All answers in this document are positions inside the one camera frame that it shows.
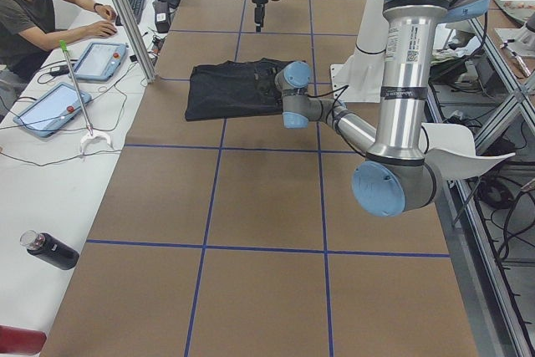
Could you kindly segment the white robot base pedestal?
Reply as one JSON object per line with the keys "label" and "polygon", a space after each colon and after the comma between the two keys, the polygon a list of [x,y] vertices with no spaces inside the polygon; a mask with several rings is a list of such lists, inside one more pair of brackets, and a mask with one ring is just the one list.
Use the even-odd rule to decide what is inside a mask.
{"label": "white robot base pedestal", "polygon": [[332,64],[331,84],[345,103],[379,103],[389,23],[384,0],[366,0],[354,52],[343,64]]}

